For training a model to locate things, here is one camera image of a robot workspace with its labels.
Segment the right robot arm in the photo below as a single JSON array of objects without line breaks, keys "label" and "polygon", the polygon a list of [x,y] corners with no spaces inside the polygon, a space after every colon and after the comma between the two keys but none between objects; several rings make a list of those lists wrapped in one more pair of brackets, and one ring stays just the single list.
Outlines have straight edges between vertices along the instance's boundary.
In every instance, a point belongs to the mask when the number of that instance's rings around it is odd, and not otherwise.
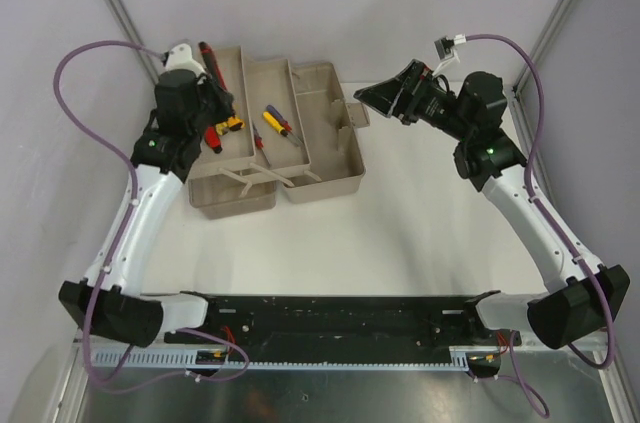
[{"label": "right robot arm", "polygon": [[[525,178],[527,160],[501,127],[508,103],[501,78],[477,71],[454,93],[441,87],[424,63],[413,60],[398,75],[359,89],[354,97],[387,118],[404,125],[423,120],[456,139],[458,174],[500,211],[541,275],[543,294],[478,297],[473,312],[461,319],[469,342],[484,344],[497,329],[532,330],[544,345],[559,349],[617,316],[629,275],[578,245],[536,181]],[[569,244],[578,245],[575,253]]]}]

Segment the yellow black box cutter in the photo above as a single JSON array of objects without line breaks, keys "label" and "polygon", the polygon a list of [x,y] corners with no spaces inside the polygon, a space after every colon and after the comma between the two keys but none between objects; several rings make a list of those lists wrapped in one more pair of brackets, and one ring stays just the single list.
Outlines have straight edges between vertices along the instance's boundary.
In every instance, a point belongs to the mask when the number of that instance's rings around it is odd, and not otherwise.
[{"label": "yellow black box cutter", "polygon": [[229,129],[227,126],[223,125],[223,124],[218,124],[216,126],[216,132],[219,136],[224,136],[229,132]]}]

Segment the beige plastic tool box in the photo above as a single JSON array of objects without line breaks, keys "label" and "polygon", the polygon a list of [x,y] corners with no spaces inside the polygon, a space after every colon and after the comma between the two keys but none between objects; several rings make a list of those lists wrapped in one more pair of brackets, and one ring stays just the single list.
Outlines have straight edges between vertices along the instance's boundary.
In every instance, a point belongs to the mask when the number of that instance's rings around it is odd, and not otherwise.
[{"label": "beige plastic tool box", "polygon": [[188,177],[191,206],[209,219],[268,210],[283,189],[293,203],[355,193],[366,169],[356,136],[367,110],[347,101],[334,65],[255,60],[241,47],[200,46],[234,97]]}]

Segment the large blue red screwdriver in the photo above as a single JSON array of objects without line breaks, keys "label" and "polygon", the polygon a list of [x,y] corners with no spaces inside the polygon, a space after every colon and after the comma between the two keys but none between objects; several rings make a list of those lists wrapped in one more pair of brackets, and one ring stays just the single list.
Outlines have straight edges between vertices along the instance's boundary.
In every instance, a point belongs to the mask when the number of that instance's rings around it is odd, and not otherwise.
[{"label": "large blue red screwdriver", "polygon": [[262,153],[262,155],[264,156],[265,162],[267,164],[268,167],[271,166],[271,161],[268,157],[268,153],[265,149],[265,145],[263,142],[263,139],[259,133],[259,131],[257,130],[255,125],[252,125],[252,133],[253,133],[253,138],[254,138],[254,143],[257,149],[259,149]]}]

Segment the red folding knife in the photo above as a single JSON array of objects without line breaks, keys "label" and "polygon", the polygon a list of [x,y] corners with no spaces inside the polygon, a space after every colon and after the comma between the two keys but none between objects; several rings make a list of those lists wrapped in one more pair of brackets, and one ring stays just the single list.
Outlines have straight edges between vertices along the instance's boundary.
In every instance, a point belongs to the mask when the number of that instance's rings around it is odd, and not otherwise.
[{"label": "red folding knife", "polygon": [[210,126],[205,130],[204,141],[215,154],[220,154],[222,152],[220,136],[215,126]]}]

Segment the small blue red screwdriver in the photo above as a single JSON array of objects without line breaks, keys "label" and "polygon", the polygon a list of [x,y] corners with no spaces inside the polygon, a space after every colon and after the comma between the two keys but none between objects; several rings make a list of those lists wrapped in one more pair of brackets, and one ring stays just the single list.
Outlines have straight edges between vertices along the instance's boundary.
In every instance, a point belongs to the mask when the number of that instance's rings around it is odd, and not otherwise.
[{"label": "small blue red screwdriver", "polygon": [[303,146],[303,142],[300,138],[298,138],[294,133],[289,122],[281,115],[281,113],[272,105],[267,105],[265,111],[271,113],[289,132],[289,137],[286,138],[289,140],[294,146],[301,148]]}]

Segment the yellow utility knife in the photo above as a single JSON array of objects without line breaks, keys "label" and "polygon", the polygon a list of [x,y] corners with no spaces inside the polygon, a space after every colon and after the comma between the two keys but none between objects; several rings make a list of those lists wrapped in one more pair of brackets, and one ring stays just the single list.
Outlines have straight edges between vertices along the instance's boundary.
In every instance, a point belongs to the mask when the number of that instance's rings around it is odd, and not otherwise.
[{"label": "yellow utility knife", "polygon": [[226,121],[230,132],[237,132],[245,128],[245,121],[237,116],[232,116]]}]

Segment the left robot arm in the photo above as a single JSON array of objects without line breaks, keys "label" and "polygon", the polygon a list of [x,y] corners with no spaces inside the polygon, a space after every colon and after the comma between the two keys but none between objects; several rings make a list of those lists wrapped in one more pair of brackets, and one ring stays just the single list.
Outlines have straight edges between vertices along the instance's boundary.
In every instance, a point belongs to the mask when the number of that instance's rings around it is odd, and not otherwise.
[{"label": "left robot arm", "polygon": [[156,107],[133,154],[127,190],[100,256],[84,278],[66,281],[59,300],[88,335],[147,347],[186,328],[214,340],[220,317],[205,298],[179,293],[145,297],[145,266],[164,218],[201,154],[207,128],[230,114],[232,97],[198,63],[168,67],[154,88]]}]

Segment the yellow handle screwdriver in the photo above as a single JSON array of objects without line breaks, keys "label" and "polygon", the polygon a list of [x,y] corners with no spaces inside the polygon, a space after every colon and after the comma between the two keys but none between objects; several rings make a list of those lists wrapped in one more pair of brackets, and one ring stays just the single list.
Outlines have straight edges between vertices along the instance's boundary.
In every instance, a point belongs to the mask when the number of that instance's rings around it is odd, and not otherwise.
[{"label": "yellow handle screwdriver", "polygon": [[288,138],[289,132],[285,127],[268,111],[262,113],[264,120],[281,136]]}]

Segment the red black utility knife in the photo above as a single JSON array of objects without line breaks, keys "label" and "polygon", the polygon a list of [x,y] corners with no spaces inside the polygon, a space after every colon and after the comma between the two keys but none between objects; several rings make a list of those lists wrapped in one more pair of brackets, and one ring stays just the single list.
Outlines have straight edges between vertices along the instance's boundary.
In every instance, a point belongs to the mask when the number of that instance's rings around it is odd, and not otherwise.
[{"label": "red black utility knife", "polygon": [[209,74],[212,76],[212,79],[223,89],[227,90],[227,86],[224,82],[224,78],[221,75],[217,59],[215,57],[215,53],[212,47],[204,42],[200,41],[198,43],[198,48],[202,57],[202,60],[205,64],[205,67]]}]

